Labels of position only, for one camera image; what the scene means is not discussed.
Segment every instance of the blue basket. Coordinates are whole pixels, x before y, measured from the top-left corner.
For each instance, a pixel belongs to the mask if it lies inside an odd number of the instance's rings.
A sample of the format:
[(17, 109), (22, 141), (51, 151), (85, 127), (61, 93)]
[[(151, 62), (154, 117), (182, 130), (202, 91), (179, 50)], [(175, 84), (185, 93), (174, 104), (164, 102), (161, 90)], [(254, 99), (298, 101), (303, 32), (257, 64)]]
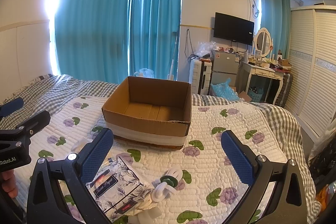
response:
[(259, 103), (263, 94), (264, 94), (264, 90), (260, 88), (258, 88), (258, 93), (255, 93), (252, 90), (247, 91), (247, 95), (251, 97), (252, 99), (251, 101), (254, 103)]

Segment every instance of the wardrobe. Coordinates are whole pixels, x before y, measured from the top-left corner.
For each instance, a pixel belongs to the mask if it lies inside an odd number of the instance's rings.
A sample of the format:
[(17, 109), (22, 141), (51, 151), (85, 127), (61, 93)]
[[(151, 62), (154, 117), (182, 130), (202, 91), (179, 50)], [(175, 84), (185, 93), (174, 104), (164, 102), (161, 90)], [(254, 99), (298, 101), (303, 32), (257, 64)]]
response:
[(285, 108), (311, 129), (314, 140), (335, 119), (336, 6), (299, 7), (291, 14), (288, 59), (294, 79)]

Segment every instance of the headboard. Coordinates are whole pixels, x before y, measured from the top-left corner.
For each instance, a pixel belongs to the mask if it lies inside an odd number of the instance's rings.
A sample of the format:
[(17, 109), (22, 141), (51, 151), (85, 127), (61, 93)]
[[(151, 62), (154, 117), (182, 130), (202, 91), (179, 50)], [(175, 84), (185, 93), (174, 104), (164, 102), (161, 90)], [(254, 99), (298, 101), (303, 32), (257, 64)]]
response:
[(31, 80), (52, 73), (49, 21), (0, 28), (0, 102)]

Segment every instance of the television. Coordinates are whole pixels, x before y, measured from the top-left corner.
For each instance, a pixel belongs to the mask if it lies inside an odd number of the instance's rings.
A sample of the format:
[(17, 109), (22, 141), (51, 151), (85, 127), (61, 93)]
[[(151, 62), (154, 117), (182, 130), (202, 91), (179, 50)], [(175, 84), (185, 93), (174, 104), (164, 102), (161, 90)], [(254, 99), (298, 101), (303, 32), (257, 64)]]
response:
[(213, 36), (247, 45), (253, 44), (254, 22), (216, 13)]

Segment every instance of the human hand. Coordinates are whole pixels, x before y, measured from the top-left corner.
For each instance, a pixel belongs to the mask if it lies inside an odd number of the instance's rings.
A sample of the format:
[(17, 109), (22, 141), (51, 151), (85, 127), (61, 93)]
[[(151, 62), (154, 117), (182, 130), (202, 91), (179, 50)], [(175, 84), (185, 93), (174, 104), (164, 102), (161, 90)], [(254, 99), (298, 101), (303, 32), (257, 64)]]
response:
[(8, 170), (0, 173), (3, 178), (3, 182), (1, 183), (2, 189), (8, 193), (9, 197), (15, 198), (18, 194), (18, 189), (16, 186), (16, 180), (14, 176), (14, 170)]

